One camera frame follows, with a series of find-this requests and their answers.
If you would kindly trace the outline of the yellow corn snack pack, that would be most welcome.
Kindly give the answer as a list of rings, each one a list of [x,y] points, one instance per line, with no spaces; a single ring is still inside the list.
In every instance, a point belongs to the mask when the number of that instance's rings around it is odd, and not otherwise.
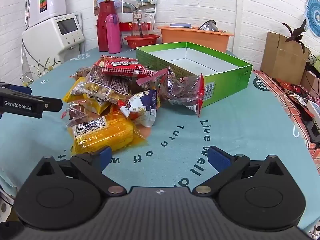
[[[74,125],[68,131],[73,137],[73,155],[95,153],[106,147],[114,152],[145,141],[133,121],[120,111]]]

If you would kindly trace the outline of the white blue snack bag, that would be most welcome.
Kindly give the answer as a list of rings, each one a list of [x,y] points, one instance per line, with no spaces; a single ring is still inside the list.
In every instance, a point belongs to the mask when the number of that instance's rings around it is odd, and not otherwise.
[[[119,100],[118,107],[127,119],[144,127],[152,127],[158,108],[157,90],[146,90],[134,94],[124,101]]]

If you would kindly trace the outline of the clear red-edged jujube bag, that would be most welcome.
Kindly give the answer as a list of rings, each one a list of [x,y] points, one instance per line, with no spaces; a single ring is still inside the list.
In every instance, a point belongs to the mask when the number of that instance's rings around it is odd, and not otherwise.
[[[160,80],[159,94],[170,104],[185,106],[200,116],[204,102],[204,77],[201,74],[178,78],[168,67]]]

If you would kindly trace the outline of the red checkered noodle snack bag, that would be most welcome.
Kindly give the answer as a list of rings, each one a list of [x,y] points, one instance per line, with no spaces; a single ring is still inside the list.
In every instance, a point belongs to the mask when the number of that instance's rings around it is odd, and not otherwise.
[[[112,76],[143,78],[157,73],[156,70],[144,67],[137,59],[129,57],[101,55],[96,65],[103,73]]]

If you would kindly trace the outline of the white countertop water dispenser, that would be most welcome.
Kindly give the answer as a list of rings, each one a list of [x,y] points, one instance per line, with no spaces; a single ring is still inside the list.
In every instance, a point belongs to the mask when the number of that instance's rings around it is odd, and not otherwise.
[[[33,82],[75,58],[85,41],[79,25],[80,14],[66,14],[47,19],[22,33],[22,78]]]

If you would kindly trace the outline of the yellow biscuit snack bag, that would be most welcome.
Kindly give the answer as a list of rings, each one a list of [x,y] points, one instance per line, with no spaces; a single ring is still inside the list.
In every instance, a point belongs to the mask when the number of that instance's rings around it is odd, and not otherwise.
[[[80,77],[63,97],[64,102],[88,100],[91,109],[101,114],[109,105],[117,104],[131,95],[130,80],[103,73],[93,67],[86,77]]]

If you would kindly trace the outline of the clear brown pastry pack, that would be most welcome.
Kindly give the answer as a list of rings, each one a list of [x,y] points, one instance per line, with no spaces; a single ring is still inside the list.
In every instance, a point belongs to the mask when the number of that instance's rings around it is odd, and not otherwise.
[[[70,78],[73,78],[75,81],[77,81],[80,77],[86,77],[88,73],[90,73],[91,69],[91,67],[81,67],[74,74],[72,74]]]

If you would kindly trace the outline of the green cardboard box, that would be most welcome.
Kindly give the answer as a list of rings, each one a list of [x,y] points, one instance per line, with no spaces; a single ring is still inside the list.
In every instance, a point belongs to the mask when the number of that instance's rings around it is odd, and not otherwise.
[[[151,70],[169,66],[176,77],[202,75],[204,107],[247,88],[253,68],[237,57],[191,42],[138,47],[136,58]]]

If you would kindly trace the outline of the brown cardboard box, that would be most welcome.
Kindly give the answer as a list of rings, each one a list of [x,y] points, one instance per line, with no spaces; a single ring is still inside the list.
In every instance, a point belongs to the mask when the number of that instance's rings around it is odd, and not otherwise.
[[[283,35],[267,33],[260,70],[269,77],[298,85],[304,74],[309,49],[286,40]]]

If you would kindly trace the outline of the orange plastic basin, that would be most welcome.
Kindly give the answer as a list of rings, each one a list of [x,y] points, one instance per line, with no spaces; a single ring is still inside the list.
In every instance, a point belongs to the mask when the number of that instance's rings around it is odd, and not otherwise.
[[[191,42],[214,50],[226,52],[229,38],[234,36],[231,33],[199,30],[198,27],[178,28],[168,25],[157,27],[161,31],[162,42]]]

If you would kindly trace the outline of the pink thermos bottle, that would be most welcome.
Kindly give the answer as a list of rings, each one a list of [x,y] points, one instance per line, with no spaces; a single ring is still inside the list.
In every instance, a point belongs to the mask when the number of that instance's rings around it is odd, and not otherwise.
[[[117,14],[109,14],[106,18],[108,51],[110,54],[121,52],[119,18]]]

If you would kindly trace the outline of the red plastic basket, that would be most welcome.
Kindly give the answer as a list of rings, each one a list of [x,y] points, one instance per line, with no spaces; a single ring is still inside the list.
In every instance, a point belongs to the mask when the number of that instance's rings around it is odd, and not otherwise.
[[[131,49],[156,44],[158,38],[160,38],[160,36],[155,34],[148,34],[143,37],[140,37],[139,35],[124,37]]]

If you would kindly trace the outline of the dark red thermos jug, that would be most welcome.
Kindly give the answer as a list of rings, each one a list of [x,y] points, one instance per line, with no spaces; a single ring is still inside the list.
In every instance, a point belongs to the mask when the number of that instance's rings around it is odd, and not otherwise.
[[[114,1],[106,0],[99,5],[99,15],[97,18],[97,38],[100,52],[108,51],[107,41],[107,16],[115,14]]]

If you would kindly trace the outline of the steel bowl in basin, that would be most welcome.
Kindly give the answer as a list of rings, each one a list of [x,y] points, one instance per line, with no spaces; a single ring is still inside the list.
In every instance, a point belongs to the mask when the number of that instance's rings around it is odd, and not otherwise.
[[[219,29],[218,29],[216,22],[214,20],[208,20],[208,21],[204,22],[199,27],[199,30],[219,32]]]

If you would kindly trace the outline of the stacked bowls with blue lid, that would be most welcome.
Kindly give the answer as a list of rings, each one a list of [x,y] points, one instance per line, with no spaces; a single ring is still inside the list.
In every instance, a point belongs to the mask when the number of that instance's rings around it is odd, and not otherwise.
[[[170,28],[186,28],[191,29],[192,26],[189,23],[173,23],[169,25]]]

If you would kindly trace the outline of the dark purple plant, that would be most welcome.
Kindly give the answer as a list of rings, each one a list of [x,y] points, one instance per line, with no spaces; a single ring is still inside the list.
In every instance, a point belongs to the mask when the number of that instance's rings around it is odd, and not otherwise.
[[[302,25],[299,28],[294,30],[292,30],[291,27],[286,23],[282,23],[282,25],[287,27],[290,32],[290,37],[288,37],[285,42],[295,41],[296,43],[301,45],[302,51],[303,53],[305,53],[305,45],[301,40],[303,38],[303,33],[305,32],[306,20],[303,21]]]

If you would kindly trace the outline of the white wall water purifier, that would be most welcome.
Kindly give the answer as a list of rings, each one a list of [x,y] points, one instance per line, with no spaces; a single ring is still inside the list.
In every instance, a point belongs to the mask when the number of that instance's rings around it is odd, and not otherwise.
[[[66,0],[25,0],[26,28],[66,13]]]

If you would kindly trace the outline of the blue round wall decoration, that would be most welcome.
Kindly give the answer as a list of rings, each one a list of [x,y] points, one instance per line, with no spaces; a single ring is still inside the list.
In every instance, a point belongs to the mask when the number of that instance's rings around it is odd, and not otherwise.
[[[309,30],[314,36],[320,36],[320,0],[307,0],[305,5],[305,18]]]

